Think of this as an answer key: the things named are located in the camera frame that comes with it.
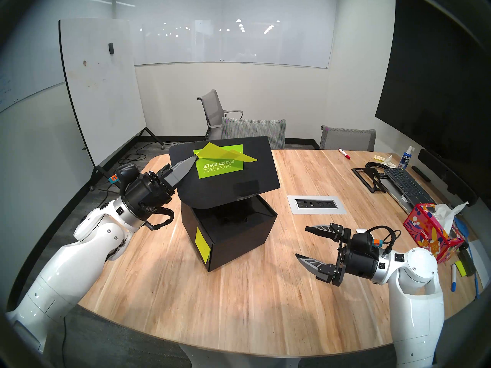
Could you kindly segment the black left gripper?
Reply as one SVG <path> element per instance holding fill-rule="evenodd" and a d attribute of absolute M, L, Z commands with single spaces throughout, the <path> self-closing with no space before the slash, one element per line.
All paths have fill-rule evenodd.
<path fill-rule="evenodd" d="M 125 172 L 125 206 L 141 221 L 147 221 L 153 214 L 166 215 L 168 221 L 172 221 L 173 210 L 163 205 L 172 200 L 174 187 L 189 173 L 197 159 L 198 156 L 193 155 L 173 166 L 166 164 L 157 173 Z"/>

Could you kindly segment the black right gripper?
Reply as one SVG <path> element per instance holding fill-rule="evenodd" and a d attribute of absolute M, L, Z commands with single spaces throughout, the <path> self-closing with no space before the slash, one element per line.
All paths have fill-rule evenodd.
<path fill-rule="evenodd" d="M 378 268 L 381 247 L 374 246 L 374 237 L 371 235 L 374 230 L 367 229 L 352 236 L 349 228 L 334 223 L 306 226 L 306 232 L 339 242 L 337 262 L 336 265 L 326 264 L 298 253 L 296 258 L 317 280 L 328 284 L 340 286 L 345 273 L 371 281 Z"/>

